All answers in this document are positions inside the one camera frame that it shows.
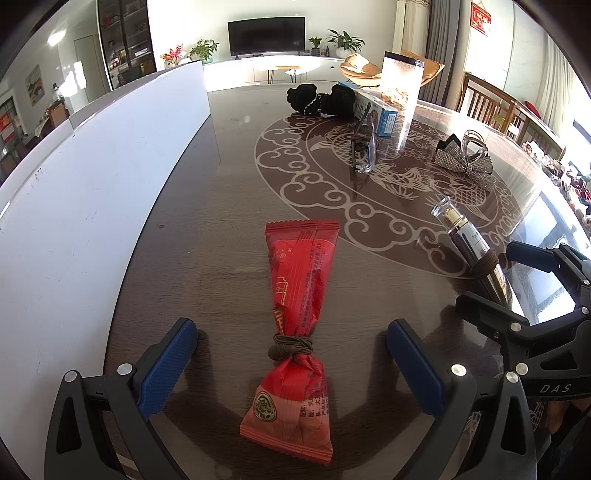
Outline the clear cap cosmetic bottle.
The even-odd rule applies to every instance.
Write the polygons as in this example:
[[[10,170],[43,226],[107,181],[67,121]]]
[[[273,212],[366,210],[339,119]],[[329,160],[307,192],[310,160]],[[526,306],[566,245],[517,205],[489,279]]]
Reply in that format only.
[[[513,293],[495,250],[489,246],[480,231],[456,207],[449,196],[432,209],[432,215],[447,230],[452,243],[469,266],[469,273],[480,283],[486,297],[509,307]]]

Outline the red snack packet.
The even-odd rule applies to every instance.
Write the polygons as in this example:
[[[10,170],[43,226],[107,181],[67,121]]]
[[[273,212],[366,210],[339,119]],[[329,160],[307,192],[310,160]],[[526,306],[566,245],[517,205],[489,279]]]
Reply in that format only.
[[[339,237],[335,220],[266,224],[276,334],[267,354],[274,368],[242,418],[242,437],[281,453],[332,461],[325,368],[314,356],[314,334]]]

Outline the clear plastic hair claw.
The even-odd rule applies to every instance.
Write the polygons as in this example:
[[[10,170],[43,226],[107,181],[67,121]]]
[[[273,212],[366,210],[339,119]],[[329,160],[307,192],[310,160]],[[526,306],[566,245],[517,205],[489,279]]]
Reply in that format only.
[[[467,130],[461,141],[461,150],[468,163],[489,155],[484,137],[476,130]]]

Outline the wooden dining chair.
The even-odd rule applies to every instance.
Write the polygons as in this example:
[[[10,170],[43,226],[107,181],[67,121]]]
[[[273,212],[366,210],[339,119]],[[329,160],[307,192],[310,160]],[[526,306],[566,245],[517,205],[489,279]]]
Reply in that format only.
[[[523,146],[534,142],[540,150],[560,161],[565,143],[526,104],[489,82],[466,72],[457,111],[473,118]]]

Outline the white cardboard storage box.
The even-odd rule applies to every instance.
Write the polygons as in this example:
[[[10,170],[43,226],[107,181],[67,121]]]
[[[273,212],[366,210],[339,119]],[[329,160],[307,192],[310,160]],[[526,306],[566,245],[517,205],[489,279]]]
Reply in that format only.
[[[1,187],[1,437],[32,478],[62,376],[102,371],[149,213],[211,114],[198,62],[91,104]]]

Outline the blue white medicine box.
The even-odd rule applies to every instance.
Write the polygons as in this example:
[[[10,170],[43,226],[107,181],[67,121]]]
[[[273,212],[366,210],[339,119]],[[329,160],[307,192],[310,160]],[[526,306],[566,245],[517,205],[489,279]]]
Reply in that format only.
[[[351,82],[339,82],[339,85],[349,87],[356,94],[355,115],[360,119],[363,113],[373,119],[375,131],[379,137],[392,137],[396,129],[399,116],[394,105],[384,101],[379,94],[355,86]]]

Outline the clear plastic container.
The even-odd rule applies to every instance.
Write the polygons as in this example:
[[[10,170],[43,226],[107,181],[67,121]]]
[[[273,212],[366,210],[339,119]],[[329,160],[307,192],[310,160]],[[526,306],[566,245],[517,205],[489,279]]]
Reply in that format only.
[[[423,72],[424,62],[419,59],[390,51],[384,53],[380,92],[384,102],[392,104],[398,112],[392,136],[396,153],[401,153],[407,143]]]

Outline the black hair scrunchie far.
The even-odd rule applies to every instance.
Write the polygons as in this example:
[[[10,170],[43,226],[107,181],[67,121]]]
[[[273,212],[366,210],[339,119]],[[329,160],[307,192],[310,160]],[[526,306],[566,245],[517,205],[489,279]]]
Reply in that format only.
[[[329,94],[318,93],[315,84],[301,84],[287,90],[287,103],[304,116],[352,120],[355,117],[356,93],[341,84],[332,86]]]

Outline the green plant right of tv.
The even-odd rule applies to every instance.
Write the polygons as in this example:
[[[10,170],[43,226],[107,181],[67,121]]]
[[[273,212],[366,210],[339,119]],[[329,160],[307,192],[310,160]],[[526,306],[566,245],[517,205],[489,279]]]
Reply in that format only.
[[[361,53],[365,40],[359,36],[352,36],[346,30],[339,32],[335,29],[329,29],[327,41],[335,45],[335,56],[345,59],[351,54]]]

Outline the small coffee table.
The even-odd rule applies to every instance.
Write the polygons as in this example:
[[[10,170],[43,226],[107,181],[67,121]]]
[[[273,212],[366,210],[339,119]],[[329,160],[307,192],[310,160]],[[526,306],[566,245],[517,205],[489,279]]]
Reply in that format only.
[[[294,65],[274,66],[266,71],[267,83],[290,82],[295,84],[299,73],[298,67]]]

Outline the white tv console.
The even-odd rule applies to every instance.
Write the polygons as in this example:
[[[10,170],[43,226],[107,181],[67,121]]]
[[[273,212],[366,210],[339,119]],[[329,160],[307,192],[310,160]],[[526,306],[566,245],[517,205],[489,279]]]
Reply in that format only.
[[[245,86],[345,81],[339,58],[308,55],[264,55],[204,65],[204,82],[211,91]]]

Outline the red flower plant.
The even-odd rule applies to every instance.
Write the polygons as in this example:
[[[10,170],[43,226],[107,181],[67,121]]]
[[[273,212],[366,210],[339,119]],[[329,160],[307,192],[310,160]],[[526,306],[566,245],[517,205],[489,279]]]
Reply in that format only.
[[[178,66],[184,59],[184,56],[183,45],[180,44],[169,49],[167,52],[162,53],[160,59],[163,61],[164,68],[169,69]]]

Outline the black television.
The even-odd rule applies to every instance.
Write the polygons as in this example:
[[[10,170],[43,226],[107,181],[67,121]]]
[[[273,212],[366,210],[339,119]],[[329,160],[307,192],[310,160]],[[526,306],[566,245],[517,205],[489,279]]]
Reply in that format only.
[[[264,17],[228,22],[231,56],[301,52],[305,48],[304,17]]]

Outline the dark display cabinet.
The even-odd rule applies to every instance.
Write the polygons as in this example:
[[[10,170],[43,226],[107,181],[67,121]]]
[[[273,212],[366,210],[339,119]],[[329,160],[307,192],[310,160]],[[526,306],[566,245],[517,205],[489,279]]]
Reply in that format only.
[[[156,72],[145,0],[99,0],[96,14],[112,90]]]

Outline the green potted plant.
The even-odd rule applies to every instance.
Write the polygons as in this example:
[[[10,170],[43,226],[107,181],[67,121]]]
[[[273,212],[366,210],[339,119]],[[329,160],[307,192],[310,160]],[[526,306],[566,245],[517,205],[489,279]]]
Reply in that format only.
[[[211,63],[218,46],[219,43],[212,39],[198,40],[188,49],[188,57],[192,61],[201,61],[204,64]]]

